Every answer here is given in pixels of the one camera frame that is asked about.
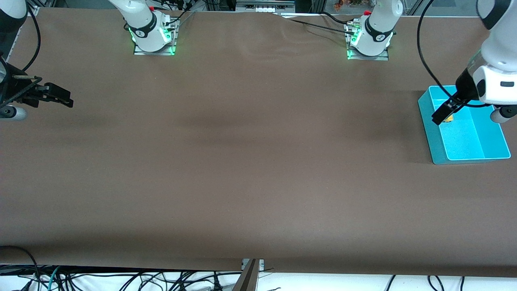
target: brown table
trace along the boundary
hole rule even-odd
[[[417,18],[389,62],[349,61],[339,33],[268,13],[197,13],[169,57],[132,55],[116,10],[37,18],[29,73],[75,104],[0,124],[1,244],[41,264],[517,275],[517,159],[431,163]],[[487,36],[475,18],[422,33],[443,83]],[[27,22],[12,64],[35,40]]]

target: turquoise container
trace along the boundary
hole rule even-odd
[[[456,92],[456,86],[444,87],[450,94]],[[501,126],[490,119],[493,106],[463,107],[454,113],[452,122],[434,124],[431,115],[447,99],[440,87],[431,86],[418,100],[433,163],[473,164],[511,157]]]

